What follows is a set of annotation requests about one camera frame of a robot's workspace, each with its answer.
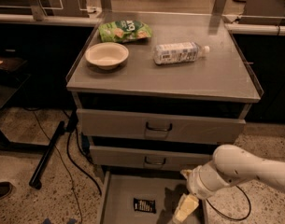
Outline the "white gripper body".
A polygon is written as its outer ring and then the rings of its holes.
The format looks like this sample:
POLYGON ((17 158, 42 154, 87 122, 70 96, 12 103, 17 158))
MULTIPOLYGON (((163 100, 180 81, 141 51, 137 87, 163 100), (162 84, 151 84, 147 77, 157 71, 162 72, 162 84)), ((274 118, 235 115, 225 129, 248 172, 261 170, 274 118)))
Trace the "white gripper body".
POLYGON ((205 200, 218 190, 229 186, 230 183, 217 171, 212 162, 197 166, 187 175, 188 191, 200 200, 205 200))

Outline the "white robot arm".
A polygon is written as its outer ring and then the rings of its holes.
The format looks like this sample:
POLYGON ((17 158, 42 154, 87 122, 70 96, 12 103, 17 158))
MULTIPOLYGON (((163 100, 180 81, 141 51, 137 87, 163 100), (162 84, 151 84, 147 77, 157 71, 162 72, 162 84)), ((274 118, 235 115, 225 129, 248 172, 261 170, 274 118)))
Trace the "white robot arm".
POLYGON ((221 145, 213 152, 212 160, 192 170, 181 170, 186 178, 188 194, 183 194, 172 217, 182 224, 198 207, 218 190, 258 180, 285 193, 285 162, 257 157, 234 145, 221 145))

